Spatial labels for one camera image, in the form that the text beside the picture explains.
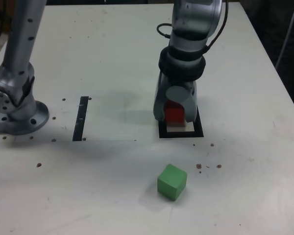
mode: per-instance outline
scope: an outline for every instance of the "green block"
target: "green block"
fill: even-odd
[[[163,196],[175,201],[186,186],[187,173],[171,164],[159,175],[157,188]]]

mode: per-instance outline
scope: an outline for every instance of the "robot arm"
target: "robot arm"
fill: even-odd
[[[0,66],[0,133],[28,134],[49,118],[32,94],[34,68],[29,59],[47,0],[18,0]]]
[[[161,51],[159,59],[160,75],[153,107],[158,121],[166,120],[168,102],[183,107],[187,122],[195,121],[195,81],[203,74],[206,65],[203,54],[211,46],[206,46],[206,43],[217,28],[221,5],[222,0],[175,1],[169,46]]]

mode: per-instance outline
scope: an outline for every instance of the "black cable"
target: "black cable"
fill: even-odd
[[[159,25],[157,26],[157,32],[158,32],[160,35],[164,36],[165,38],[170,38],[170,37],[171,37],[170,34],[165,34],[165,33],[161,32],[161,31],[159,30],[159,28],[162,27],[162,26],[171,26],[171,27],[172,27],[172,24],[171,24],[171,23],[161,23],[161,24],[159,24]]]
[[[280,54],[279,54],[278,60],[277,60],[277,62],[276,62],[276,64],[275,64],[275,70],[278,70],[278,68],[279,68],[279,65],[280,65],[280,62],[281,62],[282,56],[283,56],[283,54],[284,54],[284,50],[285,50],[286,45],[288,44],[288,41],[289,41],[289,38],[290,38],[290,34],[291,34],[291,31],[292,31],[293,24],[294,24],[294,12],[293,12],[292,19],[291,19],[291,22],[290,22],[290,25],[289,25],[289,28],[288,28],[288,32],[287,32],[287,34],[286,34],[286,37],[285,37],[285,40],[284,40],[284,43],[283,43],[282,49],[281,49],[281,51],[280,51]]]
[[[3,0],[3,10],[2,10],[2,13],[3,13],[3,17],[1,19],[1,25],[0,25],[0,36],[3,32],[3,27],[4,27],[4,22],[5,22],[5,16],[6,16],[6,0]]]
[[[226,21],[227,21],[228,13],[229,13],[229,0],[225,0],[225,14],[224,14],[223,23],[222,23],[222,25],[221,25],[221,28],[220,28],[219,32],[218,32],[217,35],[215,36],[215,38],[211,41],[211,43],[210,43],[208,46],[206,46],[206,47],[203,49],[203,52],[204,52],[204,53],[206,53],[206,52],[212,47],[212,45],[216,42],[216,40],[218,39],[218,37],[221,35],[221,33],[222,33],[222,31],[223,31],[223,29],[224,29],[224,27],[225,27]],[[169,34],[164,34],[163,32],[161,32],[161,31],[159,30],[159,28],[162,27],[162,26],[172,26],[172,24],[171,24],[171,23],[161,23],[161,24],[159,24],[159,25],[157,26],[157,32],[158,32],[160,35],[164,36],[165,38],[170,38],[171,35],[169,35]]]

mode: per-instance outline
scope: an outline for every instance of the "white table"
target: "white table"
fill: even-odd
[[[294,105],[240,4],[197,81],[205,137],[159,139],[168,40],[155,28],[171,15],[171,4],[46,7],[31,62],[50,119],[0,135],[0,235],[294,235]],[[72,142],[81,96],[87,140]],[[170,163],[188,173],[176,202],[156,191]]]

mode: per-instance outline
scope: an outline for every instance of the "red block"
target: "red block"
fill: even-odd
[[[184,108],[173,101],[168,101],[165,105],[165,121],[168,125],[184,125]]]

